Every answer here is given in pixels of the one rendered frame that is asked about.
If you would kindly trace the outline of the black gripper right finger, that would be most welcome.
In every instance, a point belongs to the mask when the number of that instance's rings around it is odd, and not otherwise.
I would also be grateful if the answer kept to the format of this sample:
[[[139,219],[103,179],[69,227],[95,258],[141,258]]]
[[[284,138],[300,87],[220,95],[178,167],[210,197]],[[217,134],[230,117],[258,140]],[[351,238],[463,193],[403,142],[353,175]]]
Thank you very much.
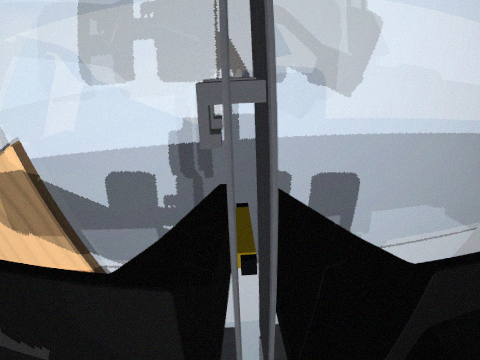
[[[276,315],[287,360],[404,360],[480,308],[480,252],[409,263],[279,189]]]

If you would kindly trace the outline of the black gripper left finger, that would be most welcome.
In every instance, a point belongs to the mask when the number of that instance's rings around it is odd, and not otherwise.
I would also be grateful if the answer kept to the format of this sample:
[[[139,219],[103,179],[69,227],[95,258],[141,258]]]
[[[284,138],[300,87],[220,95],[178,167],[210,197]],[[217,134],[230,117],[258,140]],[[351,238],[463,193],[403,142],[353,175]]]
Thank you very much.
[[[111,273],[0,260],[0,347],[44,360],[220,360],[227,184]]]

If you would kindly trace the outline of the light orange wooden board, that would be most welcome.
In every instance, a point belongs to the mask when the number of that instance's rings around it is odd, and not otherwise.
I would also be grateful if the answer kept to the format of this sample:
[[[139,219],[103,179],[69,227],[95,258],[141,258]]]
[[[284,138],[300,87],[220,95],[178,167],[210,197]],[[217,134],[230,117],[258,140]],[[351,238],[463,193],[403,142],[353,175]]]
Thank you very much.
[[[0,153],[0,260],[105,273],[49,195],[21,141]]]

